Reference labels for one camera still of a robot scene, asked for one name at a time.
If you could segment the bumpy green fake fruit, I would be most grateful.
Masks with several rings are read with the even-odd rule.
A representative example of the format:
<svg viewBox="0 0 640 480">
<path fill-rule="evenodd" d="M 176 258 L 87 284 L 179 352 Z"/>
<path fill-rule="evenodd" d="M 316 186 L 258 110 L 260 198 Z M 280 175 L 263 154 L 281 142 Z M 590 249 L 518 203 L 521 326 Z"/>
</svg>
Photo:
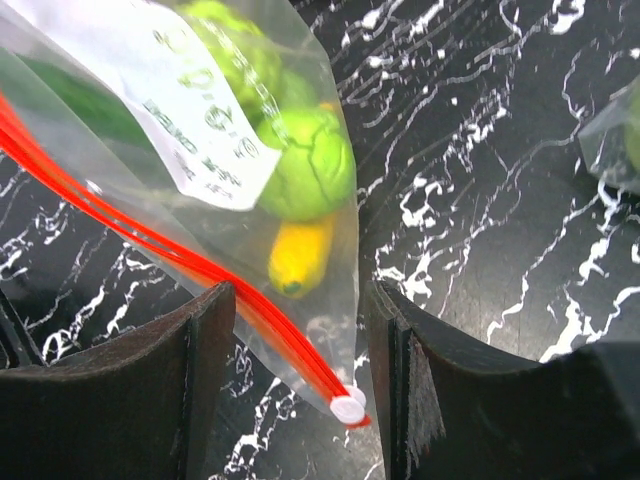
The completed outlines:
<svg viewBox="0 0 640 480">
<path fill-rule="evenodd" d="M 281 79 L 282 60 L 249 18 L 221 1 L 191 1 L 179 7 L 224 74 L 252 125 L 265 116 Z"/>
</svg>

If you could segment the clear zip bag red seal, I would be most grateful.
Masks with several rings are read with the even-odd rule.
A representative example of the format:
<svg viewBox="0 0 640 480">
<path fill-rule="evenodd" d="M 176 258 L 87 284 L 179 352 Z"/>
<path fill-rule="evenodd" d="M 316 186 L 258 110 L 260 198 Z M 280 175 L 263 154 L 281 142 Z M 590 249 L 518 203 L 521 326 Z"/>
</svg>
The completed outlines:
<svg viewBox="0 0 640 480">
<path fill-rule="evenodd" d="M 336 221 L 326 274 L 302 298 L 270 284 L 269 255 L 287 220 L 258 205 L 281 157 L 259 139 L 262 120 L 322 107 L 349 137 L 328 56 L 290 2 L 221 1 L 252 20 L 282 60 L 275 99 L 252 125 L 180 13 L 189 2 L 3 2 L 1 146 L 191 293 L 232 283 L 236 333 L 260 361 L 344 426 L 366 426 L 367 399 L 354 379 L 357 182 L 329 213 Z M 18 54 L 111 92 L 152 148 L 96 135 Z"/>
</svg>

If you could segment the yellow fake banana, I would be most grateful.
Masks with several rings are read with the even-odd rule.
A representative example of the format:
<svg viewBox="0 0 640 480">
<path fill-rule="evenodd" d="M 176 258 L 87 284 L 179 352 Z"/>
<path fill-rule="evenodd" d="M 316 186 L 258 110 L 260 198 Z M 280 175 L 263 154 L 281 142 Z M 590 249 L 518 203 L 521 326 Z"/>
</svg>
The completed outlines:
<svg viewBox="0 0 640 480">
<path fill-rule="evenodd" d="M 268 260 L 271 286 L 302 298 L 323 281 L 332 249 L 336 215 L 309 222 L 282 221 Z"/>
</svg>

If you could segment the smooth green fake fruit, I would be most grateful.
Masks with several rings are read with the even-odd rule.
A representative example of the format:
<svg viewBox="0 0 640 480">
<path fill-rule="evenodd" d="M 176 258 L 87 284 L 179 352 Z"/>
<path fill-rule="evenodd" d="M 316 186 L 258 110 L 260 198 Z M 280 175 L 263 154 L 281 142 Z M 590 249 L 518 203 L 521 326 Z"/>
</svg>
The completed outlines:
<svg viewBox="0 0 640 480">
<path fill-rule="evenodd" d="M 356 164 L 339 117 L 322 107 L 291 107 L 262 120 L 259 139 L 281 152 L 258 205 L 287 221 L 311 221 L 344 205 L 356 188 Z"/>
</svg>

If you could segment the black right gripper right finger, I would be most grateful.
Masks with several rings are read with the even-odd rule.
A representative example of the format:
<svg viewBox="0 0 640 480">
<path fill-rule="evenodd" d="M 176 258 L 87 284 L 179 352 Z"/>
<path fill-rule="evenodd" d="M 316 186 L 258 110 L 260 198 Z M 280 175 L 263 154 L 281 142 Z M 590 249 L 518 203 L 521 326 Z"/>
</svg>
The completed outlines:
<svg viewBox="0 0 640 480">
<path fill-rule="evenodd" d="M 546 363 L 487 345 L 389 284 L 363 296 L 390 479 L 635 479 L 639 345 Z"/>
</svg>

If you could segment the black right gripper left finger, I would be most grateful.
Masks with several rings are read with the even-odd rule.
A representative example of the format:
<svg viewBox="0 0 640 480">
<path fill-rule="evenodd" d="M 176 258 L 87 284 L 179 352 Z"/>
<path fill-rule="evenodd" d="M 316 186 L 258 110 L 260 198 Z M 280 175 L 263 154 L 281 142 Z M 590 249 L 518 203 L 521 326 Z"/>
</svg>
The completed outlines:
<svg viewBox="0 0 640 480">
<path fill-rule="evenodd" d="M 1 372 L 5 479 L 202 479 L 236 306 L 220 283 L 51 366 Z"/>
</svg>

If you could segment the dark green fake cucumber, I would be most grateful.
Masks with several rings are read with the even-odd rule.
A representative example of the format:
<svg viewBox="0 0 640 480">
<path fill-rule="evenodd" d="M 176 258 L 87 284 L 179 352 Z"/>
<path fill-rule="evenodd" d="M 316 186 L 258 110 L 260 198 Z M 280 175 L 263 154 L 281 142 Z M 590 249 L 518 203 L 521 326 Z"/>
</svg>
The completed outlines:
<svg viewBox="0 0 640 480">
<path fill-rule="evenodd" d="M 133 115 L 111 92 L 44 61 L 17 57 L 96 135 L 152 148 Z"/>
</svg>

